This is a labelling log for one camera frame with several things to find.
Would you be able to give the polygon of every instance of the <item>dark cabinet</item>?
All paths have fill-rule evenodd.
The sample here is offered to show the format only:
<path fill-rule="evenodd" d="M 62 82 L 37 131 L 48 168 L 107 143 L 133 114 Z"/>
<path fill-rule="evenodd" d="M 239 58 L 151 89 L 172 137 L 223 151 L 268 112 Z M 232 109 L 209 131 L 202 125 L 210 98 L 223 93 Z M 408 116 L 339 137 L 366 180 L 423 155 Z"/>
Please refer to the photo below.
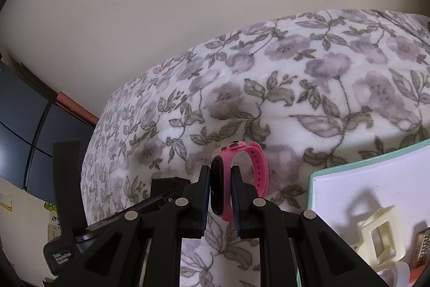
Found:
<path fill-rule="evenodd" d="M 23 188 L 30 144 L 0 124 L 0 175 Z"/>
<path fill-rule="evenodd" d="M 0 61 L 0 121 L 31 143 L 48 101 Z"/>
<path fill-rule="evenodd" d="M 27 192 L 48 203 L 55 204 L 52 157 L 34 151 L 28 174 Z"/>
<path fill-rule="evenodd" d="M 83 152 L 87 150 L 94 128 L 53 105 L 40 131 L 36 147 L 52 156 L 55 142 L 80 139 Z"/>
<path fill-rule="evenodd" d="M 93 127 L 48 102 L 0 61 L 1 177 L 35 197 L 55 203 L 54 143 L 80 140 L 83 159 L 93 132 Z"/>

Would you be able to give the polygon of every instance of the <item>floral blanket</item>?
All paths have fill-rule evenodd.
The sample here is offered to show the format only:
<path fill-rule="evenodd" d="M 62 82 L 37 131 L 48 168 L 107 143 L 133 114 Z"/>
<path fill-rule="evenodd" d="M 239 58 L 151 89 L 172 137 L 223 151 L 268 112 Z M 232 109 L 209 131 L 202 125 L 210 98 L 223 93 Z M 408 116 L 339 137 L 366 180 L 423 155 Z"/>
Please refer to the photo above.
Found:
<path fill-rule="evenodd" d="M 429 137 L 430 19 L 375 10 L 285 16 L 165 60 L 113 93 L 82 167 L 89 223 L 150 194 L 152 178 L 198 179 L 222 145 L 256 141 L 267 198 L 305 208 L 309 175 Z M 252 181 L 246 155 L 237 160 Z M 258 240 L 208 216 L 184 240 L 181 286 L 259 286 Z"/>

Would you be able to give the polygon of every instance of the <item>black mount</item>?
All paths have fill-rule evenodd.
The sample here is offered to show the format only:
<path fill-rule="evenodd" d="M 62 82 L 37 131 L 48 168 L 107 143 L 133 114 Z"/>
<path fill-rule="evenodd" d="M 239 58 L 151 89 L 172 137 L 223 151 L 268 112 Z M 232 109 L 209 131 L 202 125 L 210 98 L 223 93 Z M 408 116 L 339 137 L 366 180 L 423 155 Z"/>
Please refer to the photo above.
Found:
<path fill-rule="evenodd" d="M 79 154 L 65 152 L 70 147 L 76 145 L 56 145 L 54 173 Z M 179 287 L 181 240 L 201 238 L 206 229 L 209 172 L 203 166 L 193 184 L 154 179 L 149 199 L 85 229 L 80 215 L 65 218 L 65 201 L 58 201 L 60 223 L 67 225 L 44 248 L 52 273 L 59 275 L 52 287 Z M 67 196 L 55 181 L 58 196 Z M 78 186 L 68 185 L 69 191 Z M 284 212 L 259 198 L 237 166 L 231 169 L 231 194 L 238 236 L 260 242 L 261 287 L 297 286 L 298 273 L 302 287 L 387 286 L 315 212 Z M 72 218 L 80 220 L 74 225 Z M 427 266 L 414 286 L 430 286 L 429 275 Z"/>

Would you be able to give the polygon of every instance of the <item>pink watch strap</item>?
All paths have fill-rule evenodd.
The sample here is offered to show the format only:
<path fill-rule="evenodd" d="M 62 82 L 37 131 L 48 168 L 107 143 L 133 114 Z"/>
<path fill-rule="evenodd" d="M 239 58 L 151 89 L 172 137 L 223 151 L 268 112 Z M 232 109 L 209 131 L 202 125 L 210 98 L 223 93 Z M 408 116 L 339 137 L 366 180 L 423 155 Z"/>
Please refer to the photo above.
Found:
<path fill-rule="evenodd" d="M 221 218 L 225 222 L 233 221 L 233 209 L 231 208 L 231 162 L 238 152 L 246 151 L 251 158 L 254 169 L 254 186 L 259 197 L 265 197 L 267 186 L 269 185 L 269 171 L 267 162 L 263 154 L 263 149 L 256 142 L 246 145 L 243 141 L 238 143 L 238 147 L 229 148 L 221 152 L 220 156 L 224 164 L 224 209 Z"/>

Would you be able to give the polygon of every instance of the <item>brown object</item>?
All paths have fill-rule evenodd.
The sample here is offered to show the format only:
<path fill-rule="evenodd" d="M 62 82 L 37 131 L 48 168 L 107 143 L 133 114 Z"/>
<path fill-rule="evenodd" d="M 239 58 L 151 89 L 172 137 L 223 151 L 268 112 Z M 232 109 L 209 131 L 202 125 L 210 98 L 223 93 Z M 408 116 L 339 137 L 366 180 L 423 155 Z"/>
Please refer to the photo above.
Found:
<path fill-rule="evenodd" d="M 83 117 L 87 121 L 97 124 L 98 118 L 94 116 L 92 113 L 84 109 L 82 106 L 80 106 L 78 103 L 70 99 L 66 94 L 63 92 L 60 92 L 57 96 L 57 101 L 61 103 L 62 105 L 68 107 L 71 109 L 74 113 L 77 115 Z"/>
<path fill-rule="evenodd" d="M 418 277 L 422 274 L 425 269 L 425 265 L 421 265 L 419 268 L 411 270 L 411 277 L 409 278 L 408 287 L 412 287 L 414 283 L 418 280 Z"/>
<path fill-rule="evenodd" d="M 409 264 L 411 270 L 424 265 L 430 253 L 430 228 L 420 231 L 415 236 L 414 250 Z"/>

